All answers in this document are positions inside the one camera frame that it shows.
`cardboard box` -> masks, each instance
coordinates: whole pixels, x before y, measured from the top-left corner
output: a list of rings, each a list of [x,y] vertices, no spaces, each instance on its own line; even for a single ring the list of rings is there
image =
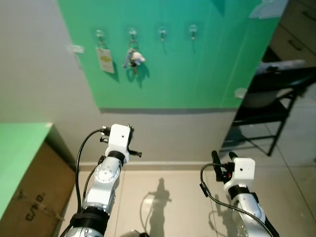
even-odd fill
[[[75,172],[43,143],[0,221],[1,236],[51,237],[74,183]]]

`key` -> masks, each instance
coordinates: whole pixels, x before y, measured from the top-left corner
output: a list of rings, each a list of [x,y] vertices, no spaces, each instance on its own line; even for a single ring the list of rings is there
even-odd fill
[[[135,63],[135,59],[133,57],[130,58],[129,65],[133,68],[134,74],[137,74],[137,69],[136,69],[137,64]]]

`baseboard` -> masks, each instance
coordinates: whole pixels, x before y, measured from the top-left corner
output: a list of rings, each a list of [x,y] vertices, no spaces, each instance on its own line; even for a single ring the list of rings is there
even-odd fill
[[[200,170],[206,163],[203,161],[131,161],[123,166],[123,170]],[[95,162],[81,162],[79,168],[80,171],[91,171],[95,165]]]

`chair leg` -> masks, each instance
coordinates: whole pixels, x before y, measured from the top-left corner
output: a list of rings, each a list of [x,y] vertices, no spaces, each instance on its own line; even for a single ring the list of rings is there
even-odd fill
[[[274,138],[272,144],[270,145],[269,151],[268,151],[268,153],[267,153],[267,155],[268,155],[269,157],[271,156],[271,154],[272,154],[272,152],[273,152],[273,150],[274,150],[274,148],[275,148],[275,146],[276,146],[276,144],[277,144],[277,141],[278,141],[278,139],[279,139],[279,137],[280,137],[280,135],[281,135],[281,132],[282,132],[282,130],[283,130],[283,128],[284,128],[285,122],[286,122],[286,119],[281,122],[280,126],[279,126],[278,129],[277,129],[276,136],[275,136],[275,138]]]

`white wall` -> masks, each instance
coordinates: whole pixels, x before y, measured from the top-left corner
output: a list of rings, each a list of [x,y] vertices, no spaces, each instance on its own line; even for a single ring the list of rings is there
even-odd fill
[[[0,1],[0,122],[51,121],[74,156],[90,131],[113,123],[135,127],[130,148],[143,152],[141,161],[209,160],[220,148],[234,111],[101,114],[70,44],[56,0]],[[98,139],[82,161],[98,160],[104,149]]]

